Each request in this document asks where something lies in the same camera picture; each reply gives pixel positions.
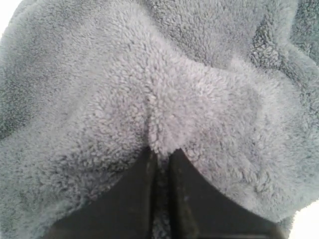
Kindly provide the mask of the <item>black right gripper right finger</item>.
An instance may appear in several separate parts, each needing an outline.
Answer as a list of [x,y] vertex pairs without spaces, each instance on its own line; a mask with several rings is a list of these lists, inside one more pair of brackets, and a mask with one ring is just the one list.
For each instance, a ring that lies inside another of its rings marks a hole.
[[281,229],[211,186],[178,149],[169,157],[169,218],[174,239],[282,239]]

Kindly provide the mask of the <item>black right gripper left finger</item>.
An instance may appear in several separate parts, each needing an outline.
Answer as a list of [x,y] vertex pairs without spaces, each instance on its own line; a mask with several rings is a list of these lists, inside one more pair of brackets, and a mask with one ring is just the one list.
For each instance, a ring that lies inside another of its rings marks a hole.
[[156,155],[144,149],[107,193],[57,221],[44,238],[150,239],[156,170]]

